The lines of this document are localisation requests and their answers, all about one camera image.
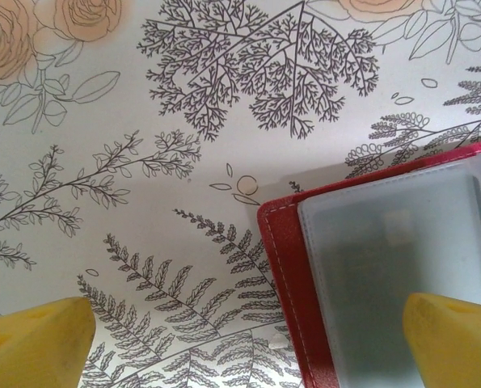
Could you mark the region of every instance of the rose drawing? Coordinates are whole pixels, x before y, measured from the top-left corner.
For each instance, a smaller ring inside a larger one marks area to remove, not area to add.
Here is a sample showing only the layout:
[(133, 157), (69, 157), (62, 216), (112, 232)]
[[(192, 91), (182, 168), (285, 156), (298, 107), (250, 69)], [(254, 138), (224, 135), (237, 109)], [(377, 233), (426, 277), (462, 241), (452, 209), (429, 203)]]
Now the rose drawing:
[(37, 0), (36, 17), (67, 40), (98, 40), (112, 32), (121, 16), (121, 0)]
[(339, 3), (352, 18), (361, 22), (411, 15), (422, 7), (422, 0), (339, 0)]
[(33, 54), (32, 0), (0, 0), (0, 80), (23, 68)]

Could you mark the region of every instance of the floral wallpaper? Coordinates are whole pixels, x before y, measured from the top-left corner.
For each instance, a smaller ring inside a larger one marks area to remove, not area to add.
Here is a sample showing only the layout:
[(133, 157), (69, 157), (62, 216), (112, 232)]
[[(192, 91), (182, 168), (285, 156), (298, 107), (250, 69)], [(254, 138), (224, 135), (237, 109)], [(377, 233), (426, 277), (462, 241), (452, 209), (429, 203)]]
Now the floral wallpaper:
[(0, 314), (89, 298), (81, 387), (298, 388), (260, 204), (476, 141), (481, 0), (0, 0)]

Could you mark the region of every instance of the leaf drawing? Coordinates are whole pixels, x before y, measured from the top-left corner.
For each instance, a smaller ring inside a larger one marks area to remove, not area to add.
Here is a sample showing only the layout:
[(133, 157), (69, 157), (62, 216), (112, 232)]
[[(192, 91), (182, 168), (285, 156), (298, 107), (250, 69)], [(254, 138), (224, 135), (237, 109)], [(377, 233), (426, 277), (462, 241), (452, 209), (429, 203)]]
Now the leaf drawing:
[(192, 266), (181, 268), (169, 280), (171, 260), (156, 266), (154, 257), (150, 256), (141, 264), (140, 255), (137, 253), (130, 256), (127, 247), (121, 247), (114, 236), (108, 234), (103, 242), (112, 254), (110, 260), (118, 262), (118, 270), (128, 274), (127, 281), (137, 282), (137, 291), (148, 290), (145, 300), (156, 302), (155, 310), (170, 313), (165, 320), (177, 323), (173, 328), (179, 332), (177, 338), (180, 341), (192, 343), (212, 340), (220, 336), (220, 330), (240, 313), (240, 310), (218, 312), (234, 290), (225, 289), (210, 297), (208, 290), (215, 278), (204, 279), (191, 291), (185, 287)]
[(301, 139), (314, 121), (339, 118), (340, 84), (360, 96), (375, 89), (378, 66), (366, 30), (343, 36), (305, 2), (271, 18), (245, 0), (210, 4), (164, 0), (164, 19), (147, 19), (137, 46), (159, 57), (158, 70), (146, 77), (160, 113), (183, 112), (205, 140), (217, 138), (241, 95), (254, 98), (250, 109), (261, 129), (287, 128)]
[(453, 26), (448, 20), (437, 20), (429, 24), (416, 41), (409, 59), (422, 58), (427, 54), (438, 50), (453, 34)]
[[(103, 152), (93, 155), (95, 167), (92, 172), (82, 168), (71, 180), (60, 181), (59, 175), (64, 168), (60, 164), (64, 151), (57, 145), (42, 158), (29, 165), (32, 172), (31, 187), (22, 192), (9, 190), (9, 184), (0, 176), (0, 232), (9, 229), (17, 231), (25, 226), (42, 225), (52, 221), (68, 237), (76, 235), (82, 219), (78, 217), (78, 207), (65, 210), (57, 199), (60, 190), (70, 190), (75, 200), (85, 194), (95, 203), (109, 209), (111, 206), (126, 205), (129, 190), (115, 188), (115, 175), (132, 176), (132, 168), (141, 166), (147, 177), (157, 174), (175, 175), (186, 178), (192, 172), (194, 164), (200, 160), (199, 139), (190, 135), (185, 137), (179, 130), (156, 135), (157, 150), (150, 155), (139, 156), (137, 147), (143, 139), (138, 138), (138, 131), (124, 135), (125, 142), (114, 141), (113, 145), (104, 145)], [(0, 261), (6, 266), (14, 267), (23, 262), (26, 269), (32, 269), (35, 262), (21, 251), (21, 244), (16, 248), (1, 242)]]
[(433, 78), (422, 78), (421, 83), (428, 89), (436, 89), (438, 85), (438, 82)]
[(481, 50), (481, 26), (477, 23), (467, 23), (462, 27), (459, 34), (461, 44), (470, 51)]
[(232, 274), (245, 274), (235, 288), (239, 291), (238, 298), (246, 300), (242, 310), (250, 312), (242, 318), (247, 321), (274, 323), (283, 319), (281, 306), (276, 294), (276, 287), (270, 277), (268, 260), (264, 257), (264, 245), (259, 239), (253, 243), (253, 234), (246, 230), (238, 240), (237, 229), (233, 224), (226, 231), (222, 222), (215, 224), (200, 215), (186, 213), (183, 210), (174, 212), (195, 224), (197, 229), (205, 231), (205, 235), (221, 246), (220, 253), (227, 257), (226, 263), (231, 265)]
[(395, 100), (395, 105), (407, 105), (408, 103), (412, 103), (415, 99), (413, 97), (399, 97)]
[(427, 24), (428, 12), (426, 10), (419, 10), (415, 12), (408, 20), (405, 25), (403, 32), (403, 37), (405, 39), (411, 39), (412, 37), (418, 35)]
[(39, 106), (40, 99), (37, 95), (24, 95), (12, 106), (3, 121), (3, 125), (15, 124), (26, 120), (37, 112)]
[(395, 16), (386, 20), (371, 33), (375, 44), (385, 45), (402, 39), (410, 20), (407, 16)]
[(90, 103), (106, 95), (118, 82), (120, 73), (108, 71), (95, 75), (84, 81), (73, 93), (71, 100), (75, 103)]

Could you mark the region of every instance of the leafy stem drawing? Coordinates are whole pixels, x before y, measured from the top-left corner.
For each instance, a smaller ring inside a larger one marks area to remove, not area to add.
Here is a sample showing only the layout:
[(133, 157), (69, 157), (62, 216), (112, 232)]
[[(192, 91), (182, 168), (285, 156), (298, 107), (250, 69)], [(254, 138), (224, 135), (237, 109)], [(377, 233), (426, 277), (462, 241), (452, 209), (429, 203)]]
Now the leafy stem drawing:
[(5, 263), (7, 267), (15, 268), (15, 265), (20, 262), (26, 269), (32, 269), (32, 265), (36, 264), (36, 262), (22, 252), (22, 248), (23, 244), (18, 244), (17, 247), (12, 248), (6, 241), (0, 241), (0, 261)]
[(304, 192), (304, 190), (302, 189), (302, 186), (299, 183), (294, 182), (293, 180), (289, 182), (289, 186), (294, 193)]
[[(395, 153), (391, 162), (391, 166), (395, 166), (413, 156), (422, 158), (438, 154), (441, 152), (439, 147), (444, 144), (456, 141), (454, 147), (456, 148), (468, 141), (481, 141), (481, 120), (452, 125), (437, 131), (425, 128), (429, 122), (428, 117), (414, 112), (383, 116), (382, 121), (371, 126), (373, 132), (369, 138), (390, 138), (390, 140), (383, 144), (363, 144), (351, 150), (345, 161), (349, 167), (352, 167), (352, 172), (347, 178), (383, 168), (386, 162), (382, 157), (386, 154)], [(425, 143), (428, 139), (430, 140), (426, 144), (417, 144), (417, 142)], [(418, 155), (420, 148), (426, 152)]]
[[(481, 74), (481, 66), (467, 69), (471, 73)], [(466, 109), (472, 115), (481, 115), (481, 81), (462, 81), (458, 84), (468, 91), (444, 102), (445, 106), (470, 104)], [(413, 156), (422, 158), (442, 151), (442, 145), (453, 143), (457, 148), (465, 143), (481, 141), (481, 119), (451, 125), (445, 129), (428, 129), (430, 119), (415, 112), (383, 116), (382, 121), (371, 125), (373, 132), (369, 139), (389, 139), (382, 144), (375, 142), (363, 144), (351, 150), (346, 164), (352, 167), (348, 177), (383, 168), (386, 154), (395, 153), (391, 166), (406, 162)]]
[[(470, 67), (467, 70), (471, 73), (481, 74), (481, 66)], [(444, 105), (473, 104), (474, 106), (466, 109), (466, 113), (481, 115), (481, 81), (461, 81), (458, 85), (468, 93), (445, 101)]]
[[(188, 177), (194, 164), (200, 160), (199, 139), (193, 135), (185, 137), (179, 130), (156, 135), (155, 145), (158, 150), (148, 156), (134, 158), (139, 155), (137, 146), (143, 141), (137, 135), (138, 131), (124, 135), (123, 143), (115, 141), (113, 146), (104, 145), (103, 153), (93, 155), (96, 167), (91, 173), (86, 173), (85, 168), (82, 168), (76, 178), (64, 183), (57, 178), (57, 173), (63, 171), (58, 157), (64, 151), (56, 145), (43, 158), (29, 165), (33, 171), (31, 189), (24, 190), (23, 193), (8, 191), (8, 184), (0, 176), (0, 205), (10, 207), (0, 215), (0, 232), (11, 228), (19, 230), (21, 226), (35, 225), (36, 222), (42, 225), (43, 221), (50, 220), (56, 221), (68, 237), (73, 237), (82, 221), (77, 217), (79, 208), (63, 210), (54, 197), (56, 192), (69, 188), (75, 200), (88, 193), (94, 202), (109, 209), (111, 205), (116, 207), (118, 204), (127, 204), (124, 197), (129, 194), (129, 190), (114, 188), (115, 174), (131, 178), (129, 168), (141, 165), (142, 172), (147, 177), (161, 173), (182, 179)], [(21, 255), (20, 249), (17, 251), (14, 253)], [(7, 265), (14, 263), (4, 261)], [(27, 262), (25, 267), (31, 269)]]
[(297, 2), (269, 18), (246, 0), (164, 0), (164, 19), (147, 19), (137, 46), (158, 59), (146, 77), (155, 82), (150, 94), (161, 101), (160, 113), (183, 112), (209, 141), (241, 95), (254, 99), (261, 129), (283, 127), (302, 139), (316, 120), (336, 121), (342, 82), (360, 96), (377, 85), (374, 43), (365, 30), (343, 36), (304, 7)]
[(481, 50), (481, 2), (424, 2), (422, 9), (390, 18), (372, 34), (376, 44), (383, 47), (415, 38), (409, 60), (425, 57), (448, 45), (445, 62), (449, 65), (460, 46), (471, 52)]
[(66, 103), (96, 101), (111, 91), (120, 77), (116, 71), (97, 74), (70, 92), (68, 74), (59, 78), (48, 76), (54, 62), (54, 56), (37, 54), (30, 59), (17, 82), (0, 85), (0, 108), (8, 109), (3, 125), (17, 124), (33, 117), (32, 133), (36, 133), (44, 118), (58, 127), (67, 113)]

